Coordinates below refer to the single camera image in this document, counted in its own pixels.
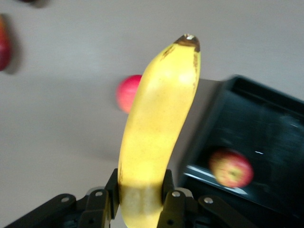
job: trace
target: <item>black tray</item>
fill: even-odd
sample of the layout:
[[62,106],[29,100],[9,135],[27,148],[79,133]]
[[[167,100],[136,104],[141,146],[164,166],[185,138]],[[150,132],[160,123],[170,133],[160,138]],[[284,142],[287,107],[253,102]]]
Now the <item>black tray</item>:
[[[208,158],[218,147],[249,159],[255,173],[249,185],[231,189],[215,181]],[[297,227],[304,220],[304,102],[299,99],[233,76],[217,91],[181,161],[179,185],[197,197],[222,195],[260,227]]]

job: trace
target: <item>banana tip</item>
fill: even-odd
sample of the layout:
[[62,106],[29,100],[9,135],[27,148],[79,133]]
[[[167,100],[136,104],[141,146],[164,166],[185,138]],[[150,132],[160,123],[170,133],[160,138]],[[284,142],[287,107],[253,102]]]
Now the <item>banana tip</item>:
[[180,38],[178,38],[174,43],[179,45],[194,47],[194,50],[196,52],[200,51],[199,39],[192,34],[184,34]]

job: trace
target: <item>apple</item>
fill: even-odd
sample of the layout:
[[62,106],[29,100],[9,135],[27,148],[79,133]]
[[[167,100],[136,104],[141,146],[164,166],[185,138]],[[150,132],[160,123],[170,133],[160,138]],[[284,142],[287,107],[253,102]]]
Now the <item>apple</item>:
[[10,38],[6,32],[5,22],[0,15],[0,71],[4,70],[11,59]]
[[241,188],[248,185],[254,176],[249,160],[239,152],[220,148],[209,158],[209,168],[221,185],[229,188]]
[[117,87],[117,104],[124,112],[129,113],[142,75],[131,75]]

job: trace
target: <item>bolt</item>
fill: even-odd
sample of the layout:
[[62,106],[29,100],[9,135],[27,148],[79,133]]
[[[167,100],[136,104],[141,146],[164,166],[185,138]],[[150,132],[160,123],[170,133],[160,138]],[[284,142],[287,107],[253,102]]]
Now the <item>bolt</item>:
[[65,203],[65,202],[68,202],[69,200],[70,200],[69,197],[64,197],[61,199],[61,202]]
[[102,196],[103,195],[103,192],[102,191],[98,191],[95,193],[95,196]]
[[172,192],[172,196],[179,197],[179,196],[181,196],[181,194],[178,191],[174,191],[174,192]]
[[213,199],[210,198],[210,197],[206,197],[206,198],[204,199],[204,201],[205,201],[205,203],[213,203]]

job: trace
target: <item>banana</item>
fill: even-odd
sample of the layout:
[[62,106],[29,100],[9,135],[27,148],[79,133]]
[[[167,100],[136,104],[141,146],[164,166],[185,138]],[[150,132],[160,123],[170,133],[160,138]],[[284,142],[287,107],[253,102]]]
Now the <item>banana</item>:
[[121,213],[128,228],[157,227],[163,178],[199,82],[199,48],[199,40],[185,34],[142,75],[118,162]]

